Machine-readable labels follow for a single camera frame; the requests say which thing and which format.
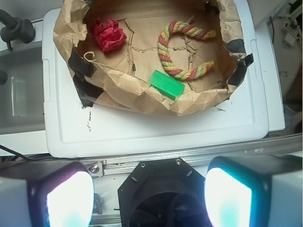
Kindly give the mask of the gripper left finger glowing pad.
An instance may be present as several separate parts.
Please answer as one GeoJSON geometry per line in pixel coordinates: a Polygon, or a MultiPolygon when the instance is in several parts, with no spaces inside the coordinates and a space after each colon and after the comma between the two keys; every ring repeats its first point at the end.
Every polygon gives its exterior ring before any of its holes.
{"type": "Polygon", "coordinates": [[[93,207],[93,179],[79,161],[0,165],[2,227],[87,227],[93,207]]]}

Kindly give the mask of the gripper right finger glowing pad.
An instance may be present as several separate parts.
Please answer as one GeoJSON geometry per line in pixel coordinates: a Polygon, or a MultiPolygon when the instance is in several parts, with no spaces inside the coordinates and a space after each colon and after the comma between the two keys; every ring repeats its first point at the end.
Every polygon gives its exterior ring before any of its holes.
{"type": "Polygon", "coordinates": [[[303,159],[217,156],[208,166],[204,194],[215,227],[301,227],[303,159]]]}

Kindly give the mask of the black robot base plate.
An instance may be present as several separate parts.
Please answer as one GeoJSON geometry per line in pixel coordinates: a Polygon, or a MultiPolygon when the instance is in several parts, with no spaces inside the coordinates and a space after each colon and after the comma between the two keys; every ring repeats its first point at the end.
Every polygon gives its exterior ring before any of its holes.
{"type": "Polygon", "coordinates": [[[205,177],[181,158],[142,161],[118,188],[124,227],[210,227],[205,177]]]}

